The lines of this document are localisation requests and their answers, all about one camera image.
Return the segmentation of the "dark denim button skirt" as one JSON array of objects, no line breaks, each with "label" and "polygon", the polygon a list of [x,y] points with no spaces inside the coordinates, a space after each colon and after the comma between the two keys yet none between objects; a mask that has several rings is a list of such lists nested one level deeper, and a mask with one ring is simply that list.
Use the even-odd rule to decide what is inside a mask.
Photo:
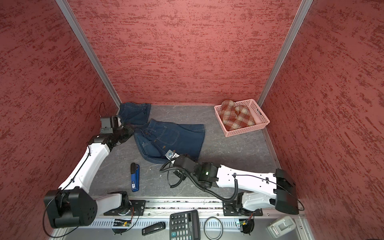
[{"label": "dark denim button skirt", "polygon": [[148,122],[151,104],[124,103],[120,105],[118,117],[124,126],[144,125]]}]

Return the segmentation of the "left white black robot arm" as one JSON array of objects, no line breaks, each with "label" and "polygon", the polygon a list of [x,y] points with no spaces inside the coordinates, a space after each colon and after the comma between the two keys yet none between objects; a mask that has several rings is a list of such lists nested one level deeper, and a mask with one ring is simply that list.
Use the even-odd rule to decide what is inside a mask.
[{"label": "left white black robot arm", "polygon": [[97,171],[112,149],[126,142],[133,133],[132,127],[117,127],[110,133],[93,136],[69,177],[57,190],[46,193],[43,222],[48,221],[53,229],[75,230],[91,225],[96,217],[109,212],[132,217],[134,207],[126,191],[112,192],[96,200],[89,191]]}]

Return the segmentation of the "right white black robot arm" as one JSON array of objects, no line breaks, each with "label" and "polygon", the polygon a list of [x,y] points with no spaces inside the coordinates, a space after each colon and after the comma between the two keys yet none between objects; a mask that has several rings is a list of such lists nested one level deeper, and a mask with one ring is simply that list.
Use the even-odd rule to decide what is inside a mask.
[{"label": "right white black robot arm", "polygon": [[215,163],[199,164],[179,155],[170,161],[181,179],[190,179],[198,189],[222,202],[236,202],[238,212],[275,208],[284,214],[298,215],[305,209],[298,200],[295,181],[282,169],[253,173]]}]

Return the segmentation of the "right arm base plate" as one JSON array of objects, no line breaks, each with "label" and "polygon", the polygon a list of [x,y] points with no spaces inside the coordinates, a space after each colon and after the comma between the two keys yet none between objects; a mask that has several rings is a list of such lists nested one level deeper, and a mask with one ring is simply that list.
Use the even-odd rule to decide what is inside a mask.
[{"label": "right arm base plate", "polygon": [[223,202],[223,213],[226,217],[244,216],[244,217],[261,217],[263,216],[262,209],[256,209],[255,211],[249,211],[242,207],[242,204],[238,204],[237,201]]}]

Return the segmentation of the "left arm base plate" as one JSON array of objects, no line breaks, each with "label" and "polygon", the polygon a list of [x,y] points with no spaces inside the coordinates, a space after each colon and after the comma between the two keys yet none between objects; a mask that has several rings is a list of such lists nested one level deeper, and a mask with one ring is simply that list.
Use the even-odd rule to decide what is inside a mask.
[{"label": "left arm base plate", "polygon": [[130,205],[122,206],[116,209],[112,209],[104,213],[104,216],[117,216],[117,217],[129,217],[129,216],[143,216],[146,200],[130,200]]}]

